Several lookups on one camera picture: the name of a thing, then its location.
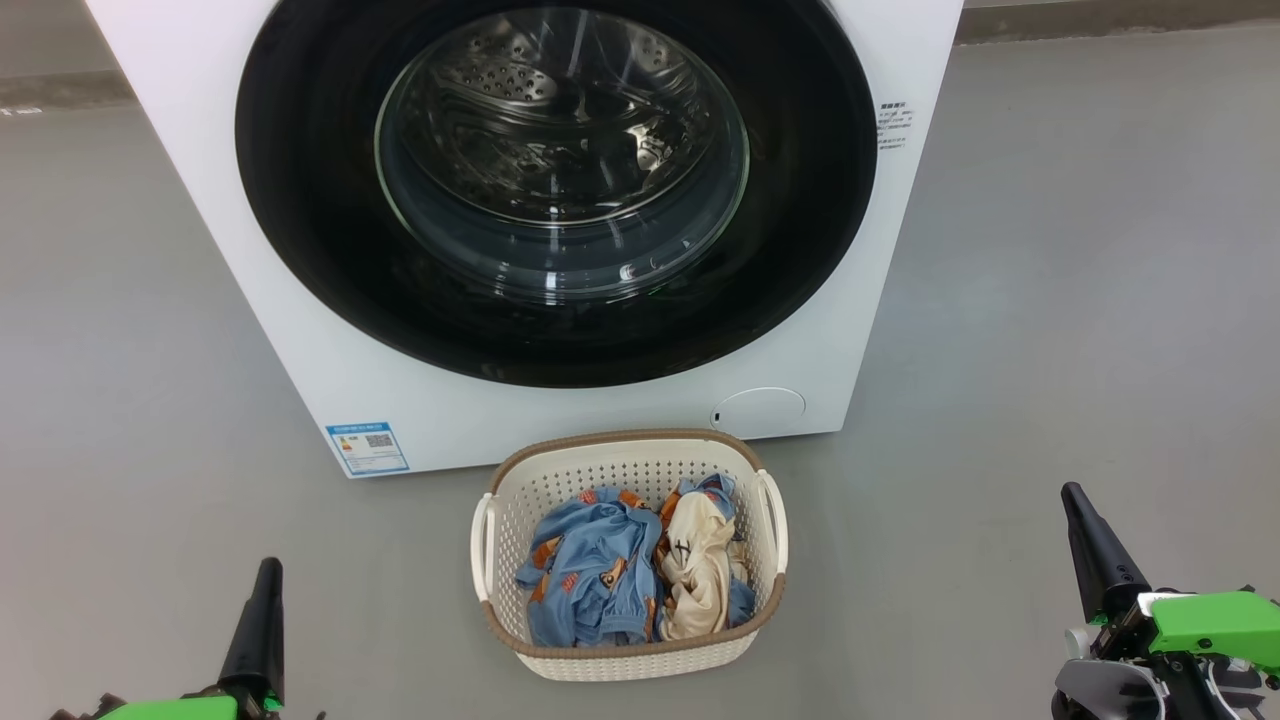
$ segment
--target white plastic basket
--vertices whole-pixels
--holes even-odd
[[[737,480],[733,505],[748,547],[755,615],[744,625],[682,641],[630,647],[552,648],[530,643],[529,593],[516,569],[529,556],[534,528],[582,491],[630,489],[652,507],[681,477],[724,471]],[[550,680],[639,680],[717,667],[751,646],[782,600],[787,515],[760,459],[745,443],[713,430],[637,430],[580,436],[527,447],[494,474],[471,521],[471,575],[489,626],[530,670]]]

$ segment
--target door glass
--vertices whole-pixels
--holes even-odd
[[[378,119],[378,172],[410,233],[497,295],[653,292],[732,218],[748,140],[675,40],[575,8],[490,15],[417,55]]]

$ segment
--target wall baseboard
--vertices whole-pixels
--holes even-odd
[[[1066,0],[965,8],[956,45],[1204,29],[1280,20],[1280,0]]]
[[[1203,29],[1280,20],[1280,0],[1064,0],[965,8],[956,45]],[[0,78],[0,120],[134,105],[119,70]]]

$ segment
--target white washing machine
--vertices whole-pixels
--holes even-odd
[[[88,0],[351,477],[842,427],[961,0]]]

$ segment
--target brown basket rim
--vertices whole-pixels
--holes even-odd
[[[717,430],[704,430],[698,428],[691,429],[657,429],[657,430],[621,430],[609,433],[593,433],[585,436],[573,436],[567,438],[559,438],[547,442],[540,442],[538,445],[531,445],[511,457],[508,457],[493,474],[493,495],[498,495],[502,488],[502,480],[506,479],[507,474],[511,473],[512,468],[524,462],[525,460],[541,455],[544,452],[554,452],[557,450],[568,450],[572,447],[584,447],[589,445],[605,445],[611,442],[632,442],[641,439],[705,439],[710,442],[718,442],[726,445],[744,457],[751,464],[755,470],[763,470],[764,464],[760,462],[760,456],[755,454],[754,450],[746,446],[745,442],[737,439],[733,436],[724,434]],[[484,601],[480,603],[484,610],[485,619],[489,623],[489,629],[503,644],[509,647],[525,657],[534,657],[538,660],[612,660],[612,659],[626,659],[626,657],[643,657],[648,655],[666,655],[668,652],[681,652],[686,650],[698,650],[703,647],[710,647],[714,644],[733,642],[742,639],[758,632],[764,626],[773,614],[777,612],[778,605],[782,602],[782,591],[786,588],[787,577],[786,573],[778,573],[773,578],[773,592],[769,593],[768,602],[760,609],[750,620],[737,628],[731,628],[728,630],[722,630],[719,633],[712,633],[709,635],[703,635],[698,638],[686,638],[680,641],[667,641],[660,643],[637,644],[637,646],[623,646],[623,647],[538,647],[531,643],[517,638],[516,635],[507,632],[507,628],[502,625],[498,620],[498,612],[493,609],[493,602]]]

